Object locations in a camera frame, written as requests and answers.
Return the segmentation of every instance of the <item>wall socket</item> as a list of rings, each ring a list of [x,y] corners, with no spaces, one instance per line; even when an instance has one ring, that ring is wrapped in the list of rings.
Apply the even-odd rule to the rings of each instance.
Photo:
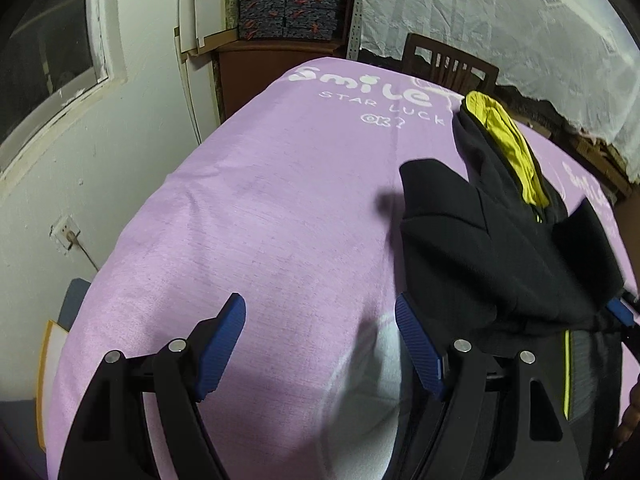
[[[66,239],[66,234],[69,231],[73,232],[76,236],[80,234],[80,229],[71,216],[63,216],[55,225],[51,226],[50,232],[52,240],[60,243],[60,245],[62,245],[62,247],[67,251],[72,245],[72,243]]]

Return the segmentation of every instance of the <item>metal screw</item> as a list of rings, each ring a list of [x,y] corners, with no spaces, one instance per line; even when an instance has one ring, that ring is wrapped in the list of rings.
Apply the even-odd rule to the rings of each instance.
[[[182,352],[185,348],[187,348],[187,342],[184,339],[174,339],[169,343],[171,352]]]
[[[104,360],[109,364],[116,362],[120,358],[120,352],[117,350],[111,350],[107,355],[104,356]]]
[[[453,343],[453,348],[458,352],[469,352],[469,350],[471,350],[471,343],[466,339],[456,339]]]
[[[536,356],[532,352],[529,352],[529,350],[523,350],[520,352],[520,359],[523,363],[532,365],[536,360]]]

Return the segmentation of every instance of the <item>wooden chair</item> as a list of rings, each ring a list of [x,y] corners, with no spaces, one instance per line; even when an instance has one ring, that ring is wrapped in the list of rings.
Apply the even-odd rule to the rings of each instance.
[[[418,47],[431,51],[430,66],[422,56],[415,53]],[[426,70],[420,70],[420,64]],[[484,79],[473,74],[472,68],[484,72]],[[497,66],[420,34],[408,34],[404,42],[402,73],[431,81],[462,95],[471,90],[491,93],[498,79],[498,72]]]

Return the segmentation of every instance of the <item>power cord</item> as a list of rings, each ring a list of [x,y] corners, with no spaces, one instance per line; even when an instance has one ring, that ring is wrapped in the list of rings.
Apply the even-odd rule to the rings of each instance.
[[[89,260],[92,264],[92,266],[94,266],[95,272],[98,272],[100,270],[100,267],[98,267],[95,262],[91,259],[91,256],[89,256],[89,253],[86,251],[86,249],[82,246],[82,244],[78,241],[78,237],[76,236],[76,233],[73,231],[68,231],[66,233],[66,239],[69,241],[69,243],[71,243],[71,246],[73,247],[74,245],[77,245],[78,248],[84,253],[84,256],[86,256],[86,259]]]

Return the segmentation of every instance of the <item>wooden cabinet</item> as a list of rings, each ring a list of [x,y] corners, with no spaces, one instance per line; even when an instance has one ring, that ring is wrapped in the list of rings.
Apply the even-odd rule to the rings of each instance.
[[[226,118],[287,70],[319,57],[343,57],[345,49],[342,45],[341,41],[241,40],[219,47]]]

